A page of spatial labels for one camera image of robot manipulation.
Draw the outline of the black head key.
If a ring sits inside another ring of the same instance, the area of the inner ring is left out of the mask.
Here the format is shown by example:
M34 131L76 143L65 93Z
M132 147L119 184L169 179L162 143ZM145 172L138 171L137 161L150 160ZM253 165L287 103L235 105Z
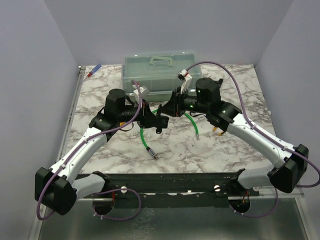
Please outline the black head key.
M161 134L161 133L162 133L162 128L158 127L158 128L155 130L155 132L156 132L157 134Z

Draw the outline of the green cable lock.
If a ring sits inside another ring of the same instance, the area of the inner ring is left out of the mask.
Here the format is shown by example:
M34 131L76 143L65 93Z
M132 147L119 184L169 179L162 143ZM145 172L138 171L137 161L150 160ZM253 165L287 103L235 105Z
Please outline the green cable lock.
M198 126L197 126L194 118L195 118L195 117L198 117L198 116L200 116L200 115L201 115L201 114L192 115L191 112L190 112L190 113L184 113L184 116L185 116L186 118L188 118L188 119L190 120L190 122L192 123L192 125L193 125L193 128L194 128L194 130L195 130L195 137L196 137L197 140L200 139L200 137L199 137L199 129L198 129ZM146 141L145 141L145 138L144 138L144 130L143 130L142 128L140 128L139 133L140 133L141 142L142 142L143 146L145 147L146 151L151 155L151 157L152 157L153 159L157 160L157 159L158 159L157 154L147 145L147 143L146 143Z

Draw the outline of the black padlock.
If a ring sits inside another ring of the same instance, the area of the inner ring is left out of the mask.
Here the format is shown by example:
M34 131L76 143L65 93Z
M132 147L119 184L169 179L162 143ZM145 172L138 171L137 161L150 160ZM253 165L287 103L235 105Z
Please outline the black padlock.
M156 112L154 113L155 117L156 117L156 125L155 125L155 127L156 127L157 130L162 130L162 129L167 129L168 128L169 117L167 117L165 115L162 115L162 108L163 108L163 105L160 104L157 107Z

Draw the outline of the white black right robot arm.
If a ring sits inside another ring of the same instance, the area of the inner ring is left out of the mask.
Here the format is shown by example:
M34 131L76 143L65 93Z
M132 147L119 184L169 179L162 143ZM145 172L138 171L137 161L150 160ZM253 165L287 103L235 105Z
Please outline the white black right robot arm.
M254 187L275 187L291 193L307 170L308 148L284 142L248 122L241 109L221 99L222 82L222 79L214 81L208 77L198 79L195 96L173 90L161 111L171 117L180 117L186 111L204 114L211 125L245 141L270 161L266 167L240 169L230 183L234 195L241 196Z

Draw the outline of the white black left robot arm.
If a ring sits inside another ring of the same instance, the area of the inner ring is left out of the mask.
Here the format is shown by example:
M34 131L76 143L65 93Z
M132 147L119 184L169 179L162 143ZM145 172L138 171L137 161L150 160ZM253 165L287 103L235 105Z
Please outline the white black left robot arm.
M36 172L34 198L37 211L44 205L63 216L79 199L92 194L104 198L110 194L111 185L103 173L94 172L81 179L77 176L95 152L122 128L121 123L127 126L137 122L142 128L156 128L158 132L168 127L169 118L160 112L152 113L142 97L138 98L138 103L127 105L128 98L122 89L110 90L105 106L91 120L76 145L50 168L41 167Z

